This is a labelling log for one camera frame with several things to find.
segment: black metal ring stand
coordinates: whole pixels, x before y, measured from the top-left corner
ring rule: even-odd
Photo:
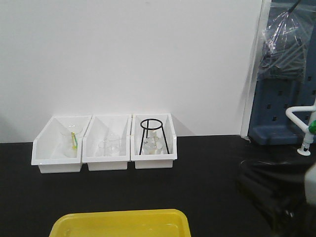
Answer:
[[[149,128],[149,121],[157,121],[160,123],[160,126],[158,127],[154,127],[154,128]],[[147,127],[143,126],[143,122],[147,122]],[[166,148],[167,148],[167,152],[168,154],[170,154],[169,152],[169,148],[168,148],[168,144],[167,144],[167,139],[166,139],[166,135],[164,133],[164,129],[163,129],[163,124],[159,119],[156,118],[148,118],[145,119],[143,121],[141,121],[140,126],[143,128],[143,136],[142,136],[142,142],[140,144],[140,151],[139,151],[139,155],[142,153],[142,149],[143,149],[143,143],[144,143],[144,136],[145,136],[145,130],[146,130],[146,138],[148,138],[148,130],[158,130],[158,129],[162,129],[162,134],[163,134],[163,138],[164,138],[164,142],[166,144]]]

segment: green valve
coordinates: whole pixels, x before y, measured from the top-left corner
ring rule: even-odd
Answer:
[[[309,125],[308,130],[311,134],[316,134],[316,120],[314,120],[311,125]]]

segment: black countertop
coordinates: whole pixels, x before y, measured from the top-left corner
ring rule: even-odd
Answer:
[[[68,213],[176,208],[193,237],[267,237],[270,228],[236,190],[246,159],[302,158],[297,145],[259,146],[239,136],[178,137],[172,169],[41,174],[32,143],[0,144],[0,236],[47,237]]]

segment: glass beaker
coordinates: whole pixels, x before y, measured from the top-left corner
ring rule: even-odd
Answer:
[[[120,137],[116,134],[110,134],[99,143],[99,149],[103,150],[105,157],[119,156]]]
[[[82,127],[69,125],[60,133],[62,134],[63,154],[69,158],[77,157],[78,141],[77,138],[82,131]]]

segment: white faucet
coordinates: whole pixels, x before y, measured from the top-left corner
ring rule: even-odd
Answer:
[[[306,125],[294,112],[312,112],[309,124]],[[296,106],[290,107],[285,112],[286,116],[295,123],[304,133],[304,140],[301,148],[297,152],[303,156],[309,156],[310,144],[314,141],[316,134],[316,100],[313,106]],[[306,173],[304,178],[306,202],[311,205],[316,205],[316,164],[312,166]]]

